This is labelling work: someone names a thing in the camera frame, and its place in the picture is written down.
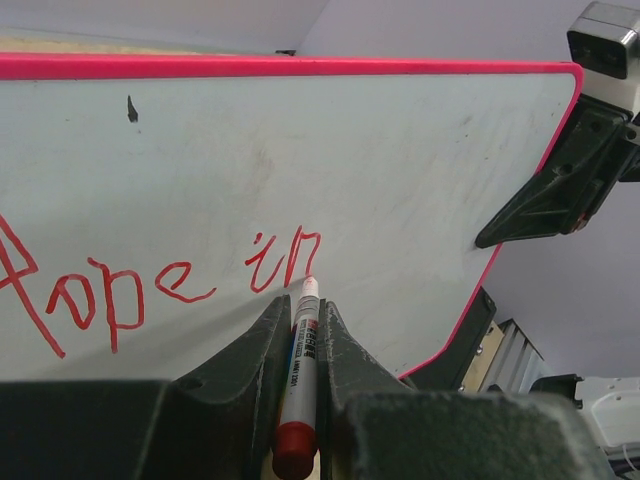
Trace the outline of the pink framed whiteboard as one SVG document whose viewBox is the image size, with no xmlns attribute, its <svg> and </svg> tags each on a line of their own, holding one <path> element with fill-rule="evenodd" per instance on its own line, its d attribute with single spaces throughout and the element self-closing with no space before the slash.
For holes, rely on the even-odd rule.
<svg viewBox="0 0 640 480">
<path fill-rule="evenodd" d="M 451 342 L 573 63 L 1 57 L 1 377 L 176 378 L 314 276 L 402 375 Z"/>
</svg>

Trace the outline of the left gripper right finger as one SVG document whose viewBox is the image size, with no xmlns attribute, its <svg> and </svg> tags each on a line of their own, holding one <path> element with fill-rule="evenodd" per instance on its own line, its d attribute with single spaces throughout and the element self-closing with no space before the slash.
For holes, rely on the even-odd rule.
<svg viewBox="0 0 640 480">
<path fill-rule="evenodd" d="M 607 479 L 579 413 L 549 394 L 421 392 L 321 303 L 323 479 Z"/>
</svg>

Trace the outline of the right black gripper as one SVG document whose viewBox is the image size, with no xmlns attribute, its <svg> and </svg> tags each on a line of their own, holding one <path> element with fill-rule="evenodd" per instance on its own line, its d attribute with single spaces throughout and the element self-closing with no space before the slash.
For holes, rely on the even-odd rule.
<svg viewBox="0 0 640 480">
<path fill-rule="evenodd" d="M 618 182 L 639 180 L 639 115 L 586 95 L 574 113 L 581 148 L 577 172 L 534 175 L 481 229 L 476 247 L 577 232 Z"/>
</svg>

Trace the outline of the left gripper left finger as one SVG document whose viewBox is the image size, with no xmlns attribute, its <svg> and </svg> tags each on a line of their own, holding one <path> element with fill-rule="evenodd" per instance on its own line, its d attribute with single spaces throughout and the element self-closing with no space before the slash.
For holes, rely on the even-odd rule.
<svg viewBox="0 0 640 480">
<path fill-rule="evenodd" d="M 291 300 L 174 380 L 5 382 L 5 479 L 256 479 L 289 351 Z"/>
</svg>

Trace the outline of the red white marker pen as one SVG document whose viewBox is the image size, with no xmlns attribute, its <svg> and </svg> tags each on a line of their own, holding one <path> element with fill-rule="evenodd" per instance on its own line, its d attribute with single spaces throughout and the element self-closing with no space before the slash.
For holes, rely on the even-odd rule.
<svg viewBox="0 0 640 480">
<path fill-rule="evenodd" d="M 280 479 L 306 479 L 316 455 L 319 285 L 309 276 L 302 284 L 294 317 L 294 338 L 272 468 Z"/>
</svg>

